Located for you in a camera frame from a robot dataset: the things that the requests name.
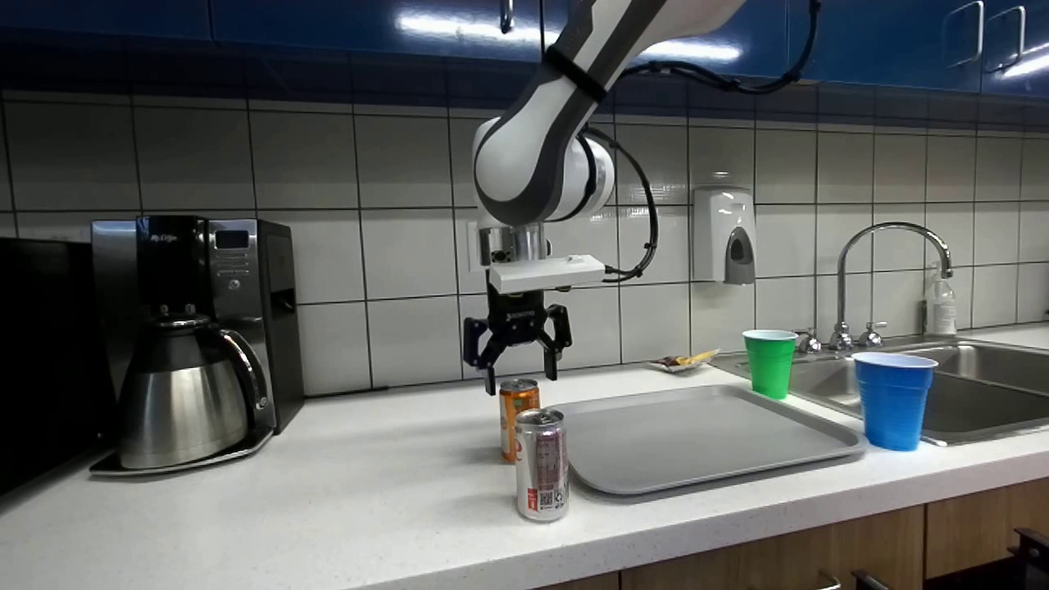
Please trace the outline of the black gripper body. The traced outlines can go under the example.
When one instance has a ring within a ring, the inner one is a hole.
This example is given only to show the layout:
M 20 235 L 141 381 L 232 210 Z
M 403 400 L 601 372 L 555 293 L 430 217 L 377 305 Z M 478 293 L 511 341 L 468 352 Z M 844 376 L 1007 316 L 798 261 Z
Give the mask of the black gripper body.
M 498 294 L 488 293 L 488 328 L 498 341 L 536 341 L 545 332 L 545 294 L 539 293 L 515 293 Z

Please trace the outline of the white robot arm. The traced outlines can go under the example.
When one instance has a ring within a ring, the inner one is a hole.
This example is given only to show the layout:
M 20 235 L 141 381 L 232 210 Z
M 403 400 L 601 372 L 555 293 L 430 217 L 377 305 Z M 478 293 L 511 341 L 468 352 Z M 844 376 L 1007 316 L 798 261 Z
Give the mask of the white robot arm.
M 521 97 L 478 125 L 474 202 L 480 235 L 498 232 L 500 248 L 480 254 L 488 316 L 463 320 L 463 360 L 486 372 L 486 391 L 498 384 L 498 356 L 530 341 L 545 348 L 545 372 L 556 376 L 574 336 L 567 307 L 546 305 L 546 293 L 628 283 L 650 264 L 658 230 L 650 230 L 644 254 L 633 269 L 594 254 L 549 254 L 539 232 L 610 201 L 610 141 L 584 125 L 623 68 L 661 38 L 722 29 L 740 6 L 745 0 L 575 0 Z

